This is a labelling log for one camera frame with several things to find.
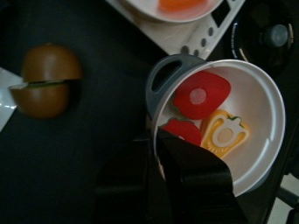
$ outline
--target white plate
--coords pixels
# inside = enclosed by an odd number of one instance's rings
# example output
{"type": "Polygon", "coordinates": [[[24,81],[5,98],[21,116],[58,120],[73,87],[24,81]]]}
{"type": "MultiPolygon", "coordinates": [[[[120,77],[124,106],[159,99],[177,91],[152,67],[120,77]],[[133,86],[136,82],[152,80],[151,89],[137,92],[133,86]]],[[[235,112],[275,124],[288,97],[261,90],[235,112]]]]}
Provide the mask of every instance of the white plate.
{"type": "Polygon", "coordinates": [[[22,83],[21,77],[0,67],[0,131],[2,130],[16,108],[14,100],[8,88],[20,83],[22,83]]]}
{"type": "Polygon", "coordinates": [[[169,23],[189,23],[205,17],[223,0],[204,0],[197,7],[177,12],[159,10],[159,0],[127,0],[148,17],[169,23]]]}

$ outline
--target white bowl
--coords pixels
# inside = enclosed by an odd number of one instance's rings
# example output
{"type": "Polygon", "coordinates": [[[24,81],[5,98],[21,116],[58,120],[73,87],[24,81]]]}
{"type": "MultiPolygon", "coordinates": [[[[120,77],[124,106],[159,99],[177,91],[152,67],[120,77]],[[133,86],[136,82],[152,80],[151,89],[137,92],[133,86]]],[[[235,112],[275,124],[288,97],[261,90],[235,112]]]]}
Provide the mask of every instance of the white bowl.
{"type": "Polygon", "coordinates": [[[164,85],[167,91],[161,91],[159,96],[160,102],[152,121],[153,150],[157,127],[165,125],[169,118],[180,118],[169,101],[173,91],[199,71],[211,72],[229,82],[229,96],[219,109],[240,116],[249,129],[247,141],[221,158],[231,171],[233,193],[239,196],[260,184],[275,162],[285,131],[283,98],[267,73],[245,61],[212,61],[177,73],[179,79],[171,85],[164,85]]]}
{"type": "Polygon", "coordinates": [[[199,6],[176,12],[159,9],[159,0],[125,0],[149,18],[169,23],[189,23],[203,17],[219,7],[223,0],[205,0],[199,6]]]}

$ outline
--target red pepper piece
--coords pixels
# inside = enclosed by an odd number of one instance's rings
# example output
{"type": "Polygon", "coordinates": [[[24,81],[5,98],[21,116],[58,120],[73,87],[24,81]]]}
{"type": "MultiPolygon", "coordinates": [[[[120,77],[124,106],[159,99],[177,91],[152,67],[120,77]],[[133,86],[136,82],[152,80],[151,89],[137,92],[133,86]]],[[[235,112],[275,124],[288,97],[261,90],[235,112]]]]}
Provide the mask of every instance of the red pepper piece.
{"type": "Polygon", "coordinates": [[[217,109],[229,95],[229,82],[215,73],[195,73],[175,90],[172,104],[192,120],[201,120],[217,109]]]}
{"type": "Polygon", "coordinates": [[[185,142],[195,145],[201,144],[201,131],[192,122],[179,121],[177,119],[172,118],[161,128],[185,142]]]}

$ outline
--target bowl handle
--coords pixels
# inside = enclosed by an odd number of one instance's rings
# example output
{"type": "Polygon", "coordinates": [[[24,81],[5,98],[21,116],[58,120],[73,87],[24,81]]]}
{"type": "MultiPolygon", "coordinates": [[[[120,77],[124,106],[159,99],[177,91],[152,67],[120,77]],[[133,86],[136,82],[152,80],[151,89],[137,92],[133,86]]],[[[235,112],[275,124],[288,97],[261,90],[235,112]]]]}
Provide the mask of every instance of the bowl handle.
{"type": "Polygon", "coordinates": [[[188,70],[205,63],[207,62],[204,59],[200,59],[199,57],[189,54],[173,54],[157,61],[151,70],[145,83],[145,104],[151,118],[153,118],[157,104],[171,85],[188,70]],[[157,82],[157,76],[160,71],[163,70],[163,68],[165,68],[165,66],[169,66],[171,64],[179,66],[172,70],[171,73],[165,75],[165,77],[163,77],[163,80],[157,82]]]}

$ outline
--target dark table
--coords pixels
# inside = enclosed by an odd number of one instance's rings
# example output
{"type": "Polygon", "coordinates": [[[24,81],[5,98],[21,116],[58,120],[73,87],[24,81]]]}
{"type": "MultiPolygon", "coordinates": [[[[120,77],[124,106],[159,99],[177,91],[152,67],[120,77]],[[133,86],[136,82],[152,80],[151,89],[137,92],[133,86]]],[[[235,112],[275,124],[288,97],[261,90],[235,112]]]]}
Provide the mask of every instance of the dark table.
{"type": "MultiPolygon", "coordinates": [[[[89,223],[97,173],[145,130],[145,78],[165,53],[104,1],[12,0],[10,5],[1,19],[0,67],[20,75],[26,51],[52,42],[78,56],[84,79],[72,85],[61,116],[34,120],[14,111],[0,133],[0,222],[89,223]]],[[[220,48],[211,60],[223,58],[220,48]]],[[[237,197],[253,224],[267,222],[293,139],[295,63],[275,79],[287,115],[283,147],[263,185],[237,197]]],[[[165,222],[153,217],[152,223],[165,222]]]]}

